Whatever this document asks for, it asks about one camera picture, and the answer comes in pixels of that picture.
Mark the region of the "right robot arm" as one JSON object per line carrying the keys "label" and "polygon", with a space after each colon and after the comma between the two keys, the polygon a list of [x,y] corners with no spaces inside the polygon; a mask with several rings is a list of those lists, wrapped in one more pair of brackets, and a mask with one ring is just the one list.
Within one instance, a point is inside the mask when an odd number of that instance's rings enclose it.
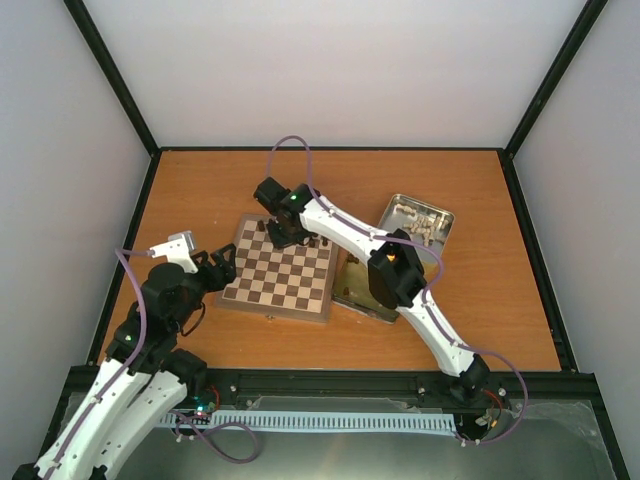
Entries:
{"label": "right robot arm", "polygon": [[384,307],[397,311],[429,347],[461,404],[476,399],[490,369],[458,335],[435,302],[418,245],[404,231],[387,232],[353,217],[306,184],[290,190],[265,178],[253,194],[271,216],[273,245],[285,248],[324,237],[366,266],[368,288]]}

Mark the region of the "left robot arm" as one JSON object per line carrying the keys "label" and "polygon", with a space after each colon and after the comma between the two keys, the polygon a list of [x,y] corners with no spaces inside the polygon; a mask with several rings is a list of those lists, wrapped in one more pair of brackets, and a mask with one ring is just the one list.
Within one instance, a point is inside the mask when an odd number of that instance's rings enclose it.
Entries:
{"label": "left robot arm", "polygon": [[136,300],[88,393],[49,449],[14,478],[114,479],[165,414],[206,395],[206,362],[177,340],[189,335],[185,326],[205,296],[234,282],[236,247],[196,252],[175,236],[147,253],[162,261],[144,282],[131,281]]}

